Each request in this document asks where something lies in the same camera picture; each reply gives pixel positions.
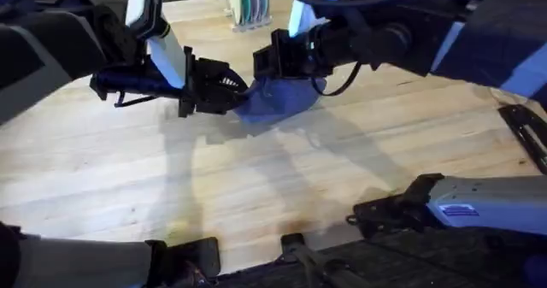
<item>wooden table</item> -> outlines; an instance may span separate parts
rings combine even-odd
[[[230,62],[248,82],[252,52],[285,27],[291,0],[271,0],[271,26],[234,33],[224,0],[164,7],[180,42]],[[329,78],[334,89],[350,68]],[[420,173],[538,173],[476,85],[363,68],[343,95],[270,129],[237,116],[176,116],[157,100],[114,109],[66,86],[0,130],[0,219],[48,237],[170,244],[216,236],[222,271],[268,262],[279,237],[314,248],[359,238],[355,203],[404,191]]]

